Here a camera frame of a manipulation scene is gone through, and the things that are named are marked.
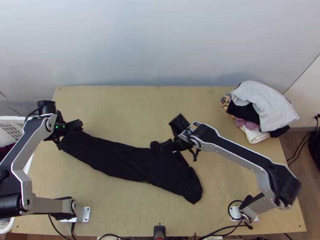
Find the white laundry basket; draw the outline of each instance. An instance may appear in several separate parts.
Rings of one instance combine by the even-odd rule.
[[[23,134],[24,117],[0,116],[0,147],[17,142]],[[28,173],[33,155],[24,167]],[[0,219],[0,234],[5,234],[12,229],[14,218]]]

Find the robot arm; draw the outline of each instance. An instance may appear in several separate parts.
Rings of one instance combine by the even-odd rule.
[[[0,218],[51,214],[65,222],[87,222],[90,208],[79,206],[72,197],[40,198],[32,192],[32,181],[23,169],[39,142],[52,140],[58,145],[61,136],[82,126],[80,120],[64,122],[55,102],[39,101],[38,109],[39,115],[25,123],[23,135],[0,163]]]
[[[246,196],[238,208],[238,216],[244,217],[248,224],[258,214],[272,208],[284,210],[291,207],[301,183],[287,166],[274,163],[266,156],[221,137],[216,129],[207,124],[189,124],[181,114],[169,124],[175,135],[173,144],[177,146],[179,142],[180,150],[195,147],[206,152],[216,152],[256,174],[261,192],[255,197]]]

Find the table surface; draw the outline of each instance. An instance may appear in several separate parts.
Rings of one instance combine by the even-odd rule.
[[[277,163],[286,160],[279,139],[269,138],[249,144],[234,119],[220,106],[220,99],[233,87],[163,86],[63,86],[53,100],[65,121],[80,119],[84,131],[92,136],[136,147],[148,147],[156,140],[172,137],[168,122],[182,113],[189,122],[199,121],[216,128],[221,136],[259,152]],[[77,223],[78,236],[152,236],[153,227],[166,226],[168,236],[198,236],[234,225],[227,213],[228,204],[259,193],[255,174],[213,153],[200,152],[193,162],[184,157],[202,184],[202,198],[195,205],[182,196],[149,184],[107,176],[92,169],[52,142],[41,142],[29,171],[37,196],[72,196],[91,207],[88,223]],[[70,235],[70,223],[55,222]],[[290,210],[272,209],[259,215],[254,229],[238,228],[234,234],[267,234],[306,231],[300,205]],[[46,215],[18,217],[13,232],[57,234]]]

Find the cable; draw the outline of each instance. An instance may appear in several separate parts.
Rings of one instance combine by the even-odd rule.
[[[61,232],[59,232],[59,231],[56,229],[55,225],[53,224],[53,221],[52,221],[52,219],[51,219],[51,217],[50,217],[49,214],[48,214],[48,217],[49,217],[49,220],[50,220],[50,222],[51,222],[51,225],[53,226],[53,228],[55,229],[55,231],[56,231],[60,236],[62,236],[64,239],[72,240],[72,239],[67,238],[66,236],[64,236]]]
[[[292,163],[294,163],[294,161],[295,161],[295,160],[297,160],[297,159],[299,158],[300,153],[301,153],[301,151],[302,151],[302,149],[303,149],[304,145],[305,145],[307,142],[308,142],[308,141],[306,141],[306,142],[302,145],[302,147],[300,148],[299,154],[297,155],[297,157],[296,157],[296,158],[295,158],[291,163],[289,163],[289,164],[288,164],[288,166],[290,166]]]
[[[312,134],[313,132],[315,132],[315,131],[317,130],[317,128],[318,128],[318,124],[319,124],[318,116],[315,116],[314,118],[315,118],[315,119],[316,119],[316,121],[317,121],[317,126],[315,127],[315,129],[314,129],[312,132],[309,132],[309,133],[307,133],[307,134],[304,136],[304,138],[302,139],[302,141],[301,141],[301,142],[300,142],[300,144],[298,145],[298,147],[297,147],[296,151],[294,152],[293,156],[292,156],[291,158],[289,158],[289,159],[287,160],[287,162],[288,162],[289,160],[291,160],[291,159],[293,159],[293,158],[294,158],[294,156],[296,155],[296,153],[297,153],[297,151],[298,151],[299,147],[301,146],[301,144],[303,143],[303,141],[306,139],[306,137],[307,137],[309,134]]]
[[[232,201],[232,202],[228,205],[228,214],[229,214],[229,216],[231,217],[231,219],[233,219],[233,220],[241,220],[243,217],[234,218],[233,216],[231,216],[230,207],[231,207],[231,205],[232,205],[233,203],[235,203],[235,202],[241,202],[241,203],[243,203],[243,201],[241,201],[241,200],[234,200],[234,201]]]
[[[76,237],[74,236],[74,226],[76,225],[76,222],[73,222],[71,225],[71,236],[73,240],[77,240]]]
[[[218,230],[216,230],[216,231],[214,231],[214,232],[212,232],[212,233],[209,233],[208,235],[202,236],[201,238],[199,238],[199,240],[203,240],[203,239],[205,239],[205,238],[207,238],[207,237],[211,237],[211,236],[215,236],[215,237],[225,237],[225,236],[227,236],[227,235],[229,235],[229,234],[232,234],[238,227],[247,227],[247,228],[249,228],[250,230],[252,230],[253,227],[250,226],[250,225],[248,225],[248,224],[246,224],[246,223],[245,223],[245,225],[241,225],[241,223],[243,222],[243,220],[244,220],[244,218],[242,218],[242,219],[240,220],[240,222],[238,223],[238,225],[220,228],[220,229],[218,229]],[[215,233],[217,233],[217,232],[220,232],[220,231],[225,230],[225,229],[228,229],[228,228],[233,228],[233,230],[230,231],[230,232],[228,232],[228,233],[226,233],[226,234],[215,234]]]
[[[36,111],[38,111],[41,108],[41,106],[37,107],[35,110],[33,110],[31,113],[29,113],[26,118],[24,119],[24,124],[26,124],[28,117],[30,117],[32,114],[34,114]]]
[[[284,233],[290,240],[293,240],[288,234]]]
[[[119,236],[117,236],[117,235],[115,235],[115,234],[107,233],[107,234],[104,234],[104,235],[103,235],[101,238],[99,238],[98,240],[103,239],[105,236],[113,236],[113,237],[119,238]]]

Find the white towel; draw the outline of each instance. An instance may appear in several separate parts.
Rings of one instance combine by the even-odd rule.
[[[299,119],[291,103],[278,91],[262,83],[246,81],[231,92],[237,106],[253,103],[262,132],[274,131]]]
[[[240,127],[247,136],[249,143],[255,144],[270,137],[268,132],[260,132],[259,130],[249,130],[244,125]]]

